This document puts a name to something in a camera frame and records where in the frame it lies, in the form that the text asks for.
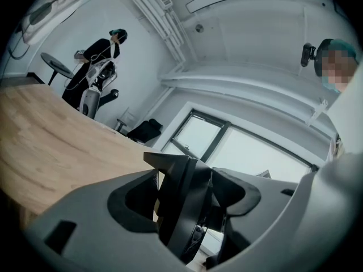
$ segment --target gray round table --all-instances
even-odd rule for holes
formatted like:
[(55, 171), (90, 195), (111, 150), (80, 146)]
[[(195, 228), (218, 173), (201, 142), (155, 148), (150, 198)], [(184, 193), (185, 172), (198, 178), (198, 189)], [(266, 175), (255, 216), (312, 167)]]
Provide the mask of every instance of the gray round table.
[(74, 74), (72, 73), (72, 71), (69, 70), (59, 60), (57, 60), (56, 58), (52, 57), (50, 54), (45, 53), (45, 52), (42, 52), (40, 54), (40, 56), (42, 57), (43, 61), (45, 61), (45, 63), (53, 69), (53, 74), (52, 74), (52, 77), (50, 78), (48, 85), (50, 85), (52, 83), (54, 77), (58, 73), (65, 76), (66, 78), (69, 78), (69, 79), (73, 78)]

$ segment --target window pane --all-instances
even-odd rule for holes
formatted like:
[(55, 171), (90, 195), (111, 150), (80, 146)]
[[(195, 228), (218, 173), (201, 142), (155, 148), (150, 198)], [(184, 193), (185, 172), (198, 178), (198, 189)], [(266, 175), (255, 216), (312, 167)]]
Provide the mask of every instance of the window pane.
[(185, 155), (171, 142), (164, 148), (163, 153), (174, 154), (174, 155)]
[(309, 172), (301, 161), (235, 128), (228, 129), (207, 165), (251, 175), (269, 170), (272, 179), (290, 182)]
[(220, 129), (220, 127), (197, 117), (191, 117), (176, 140), (201, 158)]

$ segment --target table leg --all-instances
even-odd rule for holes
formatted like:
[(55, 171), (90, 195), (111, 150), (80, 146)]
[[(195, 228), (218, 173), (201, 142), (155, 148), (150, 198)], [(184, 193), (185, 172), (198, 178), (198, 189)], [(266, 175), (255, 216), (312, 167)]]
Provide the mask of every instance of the table leg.
[(52, 77), (50, 78), (50, 81), (49, 81), (49, 83), (48, 83), (48, 85), (50, 86), (50, 84), (52, 83), (52, 81), (53, 81), (53, 79), (54, 79), (54, 77), (56, 76), (58, 74), (58, 71), (54, 71), (53, 72), (53, 74), (52, 74)]

